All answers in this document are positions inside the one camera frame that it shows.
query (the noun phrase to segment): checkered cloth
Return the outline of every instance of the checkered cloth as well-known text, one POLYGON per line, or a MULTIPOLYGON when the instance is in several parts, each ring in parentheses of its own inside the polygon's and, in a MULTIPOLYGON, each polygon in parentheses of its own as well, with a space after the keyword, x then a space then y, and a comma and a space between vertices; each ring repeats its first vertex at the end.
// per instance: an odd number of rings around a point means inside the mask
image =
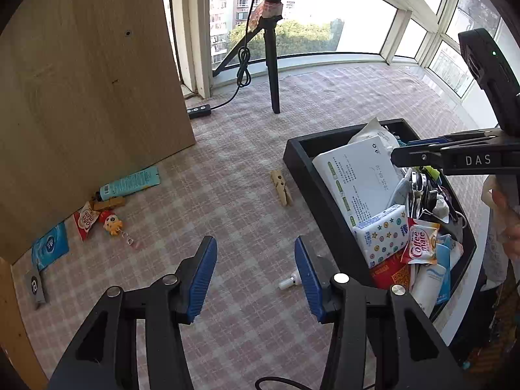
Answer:
MULTIPOLYGON (((287 140, 375 115, 404 117, 423 138, 470 126, 405 67, 367 65, 289 76, 280 80, 280 100, 281 114, 275 115, 268 83, 252 85, 210 117, 192 122, 197 144, 159 162, 161 184, 128 196, 116 210, 137 248, 109 236, 101 225, 82 242, 73 219, 67 219, 70 251, 42 271, 48 303, 38 310, 23 280, 30 253, 14 265, 25 329, 47 376, 110 285, 125 290, 150 285, 174 272, 210 234, 218 242, 211 285, 201 315, 191 326, 181 326, 194 387, 252 388, 264 375, 319 387, 332 328, 310 314, 301 286, 277 288, 295 269, 298 235, 308 235, 316 251, 330 257, 282 161, 287 140), (285 174, 292 206, 282 207, 277 198, 269 177, 275 168, 285 174)), ((470 224, 478 224, 482 179, 451 182, 470 224)), ((139 381, 149 388, 144 340, 139 322, 139 381)), ((366 384, 371 384, 375 362, 370 356, 367 365, 366 384)))

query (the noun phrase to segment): person's hand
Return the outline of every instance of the person's hand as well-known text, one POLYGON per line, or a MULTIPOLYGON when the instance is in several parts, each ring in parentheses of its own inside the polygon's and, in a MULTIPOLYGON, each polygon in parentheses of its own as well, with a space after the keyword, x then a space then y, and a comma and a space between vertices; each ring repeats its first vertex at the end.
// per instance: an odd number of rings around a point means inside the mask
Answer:
POLYGON ((498 241, 502 243, 505 255, 511 260, 520 259, 520 216, 509 208, 506 196, 493 189, 491 196, 498 208, 498 214, 504 222, 505 229, 500 233, 498 241))

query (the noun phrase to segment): orange toy figure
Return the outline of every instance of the orange toy figure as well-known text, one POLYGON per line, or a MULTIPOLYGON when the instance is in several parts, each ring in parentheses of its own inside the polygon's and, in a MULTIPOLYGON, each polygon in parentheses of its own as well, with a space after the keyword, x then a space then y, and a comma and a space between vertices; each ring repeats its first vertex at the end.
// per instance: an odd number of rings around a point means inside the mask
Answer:
POLYGON ((123 230, 123 221, 119 220, 113 211, 103 211, 99 218, 103 222, 103 229, 111 236, 117 236, 123 230))

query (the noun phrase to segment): blue gripper pad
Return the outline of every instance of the blue gripper pad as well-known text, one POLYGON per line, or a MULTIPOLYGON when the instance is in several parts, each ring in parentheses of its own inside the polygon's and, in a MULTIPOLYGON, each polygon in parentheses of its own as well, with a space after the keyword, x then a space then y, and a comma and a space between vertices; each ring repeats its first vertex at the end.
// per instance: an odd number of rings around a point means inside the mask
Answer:
POLYGON ((318 276, 314 271, 300 237, 294 241, 294 260, 296 261, 296 266, 298 267, 298 272, 302 279, 302 285, 305 290, 305 296, 307 296, 307 302, 309 302, 310 312, 316 315, 318 322, 321 322, 325 316, 323 292, 318 276))
POLYGON ((189 305, 186 311, 189 323, 200 314, 204 299, 206 298, 207 288, 210 286, 211 276, 217 263, 217 241, 211 238, 209 245, 202 255, 197 272, 194 275, 189 289, 189 305))

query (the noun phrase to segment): blue packaging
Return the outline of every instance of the blue packaging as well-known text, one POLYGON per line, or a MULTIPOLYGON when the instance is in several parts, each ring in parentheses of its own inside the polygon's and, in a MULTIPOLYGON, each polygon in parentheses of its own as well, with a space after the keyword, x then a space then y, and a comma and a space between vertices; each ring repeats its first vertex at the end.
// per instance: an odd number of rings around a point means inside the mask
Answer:
POLYGON ((130 195, 131 193, 155 186, 161 183, 157 167, 148 167, 140 172, 127 175, 115 182, 108 183, 99 189, 103 201, 116 196, 130 195))
POLYGON ((435 251, 437 253, 437 263, 438 265, 446 268, 446 274, 444 274, 443 283, 440 287, 439 296, 437 298, 436 305, 441 304, 442 302, 449 301, 450 292, 451 292, 451 280, 450 280, 450 249, 447 246, 441 245, 438 243, 435 246, 435 251))
POLYGON ((67 241, 65 223, 62 221, 57 226, 54 226, 45 236, 33 243, 31 251, 32 264, 38 271, 41 271, 68 251, 69 242, 67 241))

